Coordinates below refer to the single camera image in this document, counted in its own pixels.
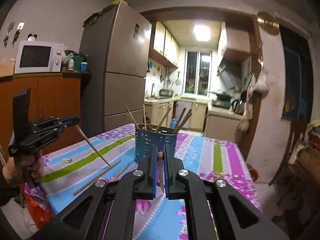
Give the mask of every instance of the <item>floral tablecloth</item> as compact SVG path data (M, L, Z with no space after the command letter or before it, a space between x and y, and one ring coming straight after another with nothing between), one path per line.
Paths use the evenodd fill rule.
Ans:
M128 124L90 138L111 165L121 160L102 179L109 181L128 162L130 165L123 174L137 168L134 132L134 125ZM183 161L185 169L196 172L202 179L224 178L260 209L251 176L236 144L178 134L175 157ZM45 155L43 160L42 189L56 214L80 195L73 195L76 190L107 168L85 141ZM188 239L184 200L169 201L160 187L154 200L138 200L133 239Z

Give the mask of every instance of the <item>round wall plate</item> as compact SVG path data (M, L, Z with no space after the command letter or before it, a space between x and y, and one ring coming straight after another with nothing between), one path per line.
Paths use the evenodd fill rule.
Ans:
M279 23L267 12L259 12L257 14L259 26L271 35L278 35L280 32Z

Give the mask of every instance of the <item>chopstick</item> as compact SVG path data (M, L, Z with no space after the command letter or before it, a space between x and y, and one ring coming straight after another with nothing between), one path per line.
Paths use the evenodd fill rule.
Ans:
M133 118L131 112L129 111L129 108L128 108L127 106L125 106L125 109L127 110L129 116L131 117L131 119L132 119L132 121L133 121L133 123L134 123L134 126L135 126L137 129L140 129L139 126L138 126L138 124L137 124L137 122L136 122L136 120Z
M177 128L179 127L179 123L180 123L180 121L181 121L181 119L182 119L185 111L186 111L186 108L183 108L183 110L182 110L182 112L181 112L181 114L180 114L180 116L179 116L179 119L178 119L178 121L177 121L177 123L176 123L176 126L175 126L174 129L173 129L172 134L175 134L175 131L176 131Z
M76 128L78 130L78 132L81 134L81 136L87 141L87 143L91 146L91 148L99 155L99 157L106 163L108 164L110 167L111 165L105 160L105 158L100 154L100 152L97 151L97 149L91 144L91 142L89 141L89 139L87 138L87 136L84 134L84 132L81 130L81 128L76 125Z
M81 187L80 189L78 189L77 191L75 191L73 193L73 195L77 195L80 191L84 190L85 188L87 188L88 186L91 185L91 183L95 182L97 179L99 179L102 175L104 175L105 173L107 173L108 171L110 171L114 166L118 165L121 161L116 162L115 164L113 164L111 167L107 168L105 171L101 172L98 176L94 177L94 179L90 180L87 184L85 184L83 187Z
M143 120L144 120L144 129L147 130L147 121L146 121L146 108L143 104Z
M179 127L177 128L176 133L178 133L181 130L182 126L188 121L188 119L190 118L191 115L192 115L192 113L187 113L187 115L183 119L181 125L179 125Z
M129 166L130 162L128 162L128 164L126 166L124 166L121 171L119 171L119 173L112 179L112 181L110 182L114 182L120 175L122 172L124 172L124 170Z
M165 113L165 115L164 115L164 117L162 118L161 122L158 124L155 132L158 132L158 130L160 129L161 124L163 123L164 119L166 119L166 117L167 117L167 115L169 114L170 110L171 110L171 107L168 108L168 111Z

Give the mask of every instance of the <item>blue gripper pad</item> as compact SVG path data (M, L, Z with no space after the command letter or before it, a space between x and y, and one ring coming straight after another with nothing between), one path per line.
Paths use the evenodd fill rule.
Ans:
M158 149L157 146L152 146L150 168L149 168L149 178L152 179L152 197L156 197L157 188L157 171L158 171L158 159L157 159Z
M169 174L168 174L168 160L167 157L170 157L170 153L167 152L169 147L166 147L166 144L164 145L164 151L163 151L163 159L164 159L164 190L165 190L165 196L168 198L169 194Z

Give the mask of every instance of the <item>ceiling light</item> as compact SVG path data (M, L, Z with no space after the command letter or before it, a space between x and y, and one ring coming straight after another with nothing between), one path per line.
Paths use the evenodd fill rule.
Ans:
M203 62L210 62L210 56L203 55L201 59Z
M210 40L210 29L204 25L196 25L193 29L197 41L209 41Z

